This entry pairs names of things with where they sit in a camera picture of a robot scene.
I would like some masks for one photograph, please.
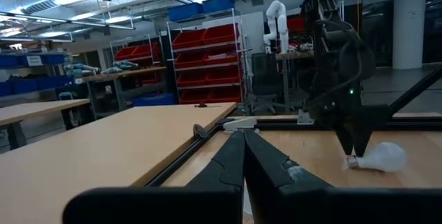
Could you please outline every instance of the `white clip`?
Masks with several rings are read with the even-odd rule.
[[[256,123],[257,121],[255,117],[249,117],[224,123],[222,128],[224,128],[224,133],[233,133],[240,129],[253,129]]]

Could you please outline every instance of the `label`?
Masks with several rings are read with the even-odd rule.
[[[41,57],[39,55],[28,55],[26,56],[28,59],[29,66],[42,66]]]

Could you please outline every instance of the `white light bulb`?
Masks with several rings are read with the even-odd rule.
[[[400,171],[405,168],[407,154],[397,144],[382,142],[376,145],[363,158],[347,158],[350,168],[377,169],[385,172]]]

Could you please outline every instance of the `office chair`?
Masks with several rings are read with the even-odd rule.
[[[284,107],[284,104],[275,102],[283,91],[275,57],[265,53],[253,54],[251,65],[253,77],[249,100],[252,114],[262,110],[276,114],[275,107]]]

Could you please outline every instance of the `laboratory room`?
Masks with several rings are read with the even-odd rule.
[[[435,222],[441,16],[0,0],[0,223]]]

